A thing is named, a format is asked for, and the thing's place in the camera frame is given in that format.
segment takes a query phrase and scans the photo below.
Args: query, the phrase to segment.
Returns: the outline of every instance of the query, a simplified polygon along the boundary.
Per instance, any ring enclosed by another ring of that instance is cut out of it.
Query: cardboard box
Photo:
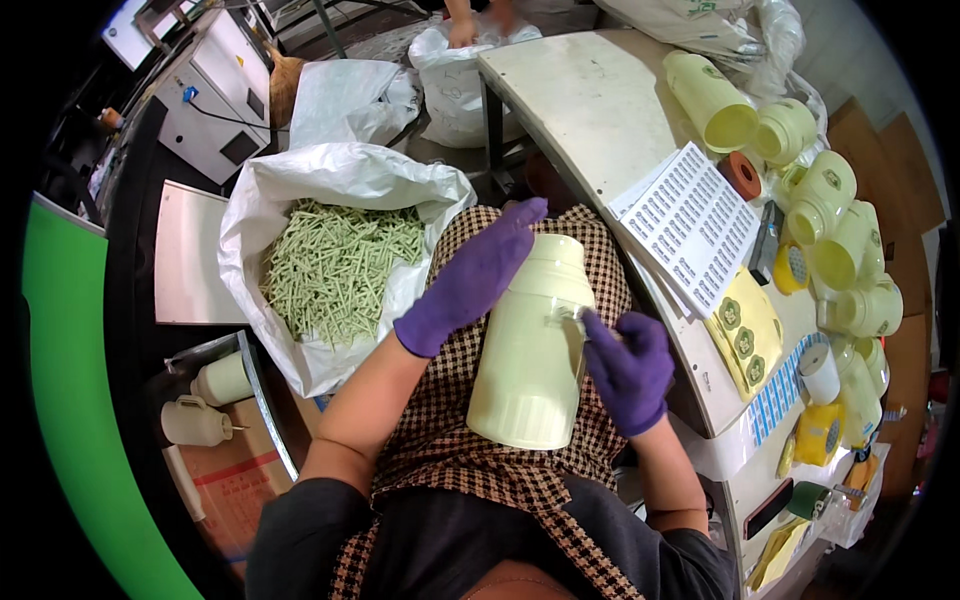
[[[889,158],[890,166],[900,180],[904,202],[910,206],[914,230],[926,233],[940,226],[947,217],[940,202],[940,191],[906,113],[897,115],[879,134],[880,143]]]
[[[930,328],[926,315],[906,317],[897,333],[886,338],[890,364],[887,406],[906,408],[896,422],[884,422],[877,436],[891,445],[883,466],[881,496],[908,496],[917,481],[914,461],[926,421],[926,389],[930,380]]]
[[[830,116],[827,138],[830,148],[853,168],[856,198],[876,207],[883,242],[913,233],[910,206],[900,190],[900,180],[890,167],[867,114],[855,98],[850,98]]]
[[[180,454],[200,493],[206,518],[197,525],[208,543],[243,578],[260,512],[293,487],[280,462],[256,398],[224,407],[234,425],[249,428],[213,447],[180,446]]]

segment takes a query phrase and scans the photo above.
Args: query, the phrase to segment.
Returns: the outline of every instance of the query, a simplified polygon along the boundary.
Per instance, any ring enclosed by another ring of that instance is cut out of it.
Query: white plastic cup
[[[163,435],[172,444],[214,446],[233,439],[230,417],[206,405],[199,396],[180,396],[160,411]]]
[[[568,445],[585,367],[577,318],[593,304],[580,242],[537,235],[490,315],[467,427],[531,450]]]
[[[243,354],[234,352],[200,369],[190,382],[190,394],[201,396],[210,406],[223,406],[253,396],[253,387],[243,367]]]

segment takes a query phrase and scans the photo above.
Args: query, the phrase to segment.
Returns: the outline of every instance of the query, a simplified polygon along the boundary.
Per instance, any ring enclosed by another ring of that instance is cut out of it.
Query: checkered fabric
[[[446,229],[434,251],[429,280],[470,237],[500,215],[476,206]],[[596,298],[597,314],[607,324],[630,310],[630,290],[603,221],[577,205],[556,220],[534,225],[537,233],[560,233],[584,245],[584,266]],[[616,434],[600,396],[587,375],[570,445],[559,450],[524,450],[491,442],[467,428],[467,408],[479,366],[487,318],[453,333],[427,366],[396,430],[377,461],[371,505],[391,492],[414,486],[470,493],[530,513],[574,565],[608,598],[641,597],[576,520],[561,507],[570,501],[563,476],[599,481],[611,491],[616,482],[610,464],[626,443]],[[376,538],[377,524],[344,545],[331,598],[360,595],[363,571]]]

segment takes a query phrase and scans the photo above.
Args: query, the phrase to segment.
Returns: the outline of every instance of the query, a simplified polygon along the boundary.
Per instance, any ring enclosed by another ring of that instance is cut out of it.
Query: white table surface
[[[478,57],[478,65],[497,95],[524,117],[528,129],[536,129],[535,139],[550,146],[550,154],[564,163],[599,208],[646,177],[689,139],[697,139],[664,80],[662,60],[671,50],[636,30],[593,31],[490,50]],[[601,213],[613,226],[611,214],[602,209]],[[719,435],[747,404],[703,323],[685,318],[661,289],[660,280],[637,258],[632,262],[679,354],[708,433]],[[803,336],[817,330],[814,300],[809,291],[789,297],[774,285],[764,291],[783,323],[783,354],[774,372]],[[801,402],[795,404],[746,465],[723,482],[741,583],[770,533],[789,519],[781,514],[751,540],[742,539],[744,519],[780,484],[775,478],[777,462],[802,410]],[[832,487],[843,480],[851,463],[852,456],[845,455],[832,468],[801,465],[791,476]]]

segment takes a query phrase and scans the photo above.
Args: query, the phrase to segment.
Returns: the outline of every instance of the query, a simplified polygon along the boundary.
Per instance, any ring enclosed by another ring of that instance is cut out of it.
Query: purple glove
[[[666,329],[640,313],[624,313],[616,322],[623,336],[618,342],[593,311],[583,320],[589,336],[584,355],[597,393],[620,435],[637,436],[666,412],[663,397],[673,377]]]
[[[546,216],[546,200],[509,208],[453,254],[407,314],[394,321],[404,348],[433,358],[451,333],[486,315],[534,246],[530,226]]]

